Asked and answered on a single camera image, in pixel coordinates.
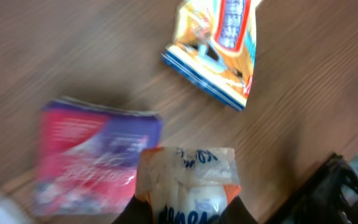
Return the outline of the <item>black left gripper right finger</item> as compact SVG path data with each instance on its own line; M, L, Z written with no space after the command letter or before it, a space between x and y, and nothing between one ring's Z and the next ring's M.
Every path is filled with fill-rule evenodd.
M219 224L258 224L243 201L236 196L219 217Z

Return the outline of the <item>small orange tissue pack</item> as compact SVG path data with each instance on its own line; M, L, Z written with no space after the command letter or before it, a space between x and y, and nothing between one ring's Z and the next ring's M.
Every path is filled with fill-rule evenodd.
M235 151L228 147L158 147L141 152L135 197L154 223L216 223L239 195Z

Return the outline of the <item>yellow blue snack bag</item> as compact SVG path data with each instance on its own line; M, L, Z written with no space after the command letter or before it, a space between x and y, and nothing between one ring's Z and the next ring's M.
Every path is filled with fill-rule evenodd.
M261 0L187 0L164 62L219 101L242 111L252 86Z

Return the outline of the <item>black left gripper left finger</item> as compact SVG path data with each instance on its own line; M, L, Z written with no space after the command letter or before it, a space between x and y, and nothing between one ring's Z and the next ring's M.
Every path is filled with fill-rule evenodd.
M112 224L153 224L151 206L133 196Z

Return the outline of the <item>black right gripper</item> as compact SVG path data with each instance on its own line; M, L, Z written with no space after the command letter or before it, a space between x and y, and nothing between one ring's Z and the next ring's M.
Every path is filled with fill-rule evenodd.
M358 167L331 154L267 223L358 223Z

